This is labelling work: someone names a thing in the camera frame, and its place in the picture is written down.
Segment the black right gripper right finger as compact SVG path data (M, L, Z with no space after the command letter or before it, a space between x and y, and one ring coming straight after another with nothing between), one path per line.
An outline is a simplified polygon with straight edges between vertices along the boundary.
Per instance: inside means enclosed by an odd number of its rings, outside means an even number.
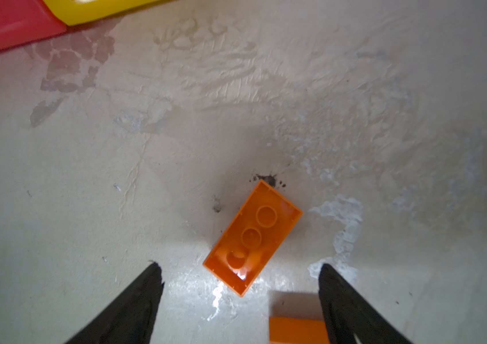
M318 281L330 343L410 344L333 266L322 265Z

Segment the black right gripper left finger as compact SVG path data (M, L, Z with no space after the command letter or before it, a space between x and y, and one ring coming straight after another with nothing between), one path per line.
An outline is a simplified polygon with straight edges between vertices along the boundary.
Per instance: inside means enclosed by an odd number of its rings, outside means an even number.
M162 269L150 264L69 343L149 343L163 295Z

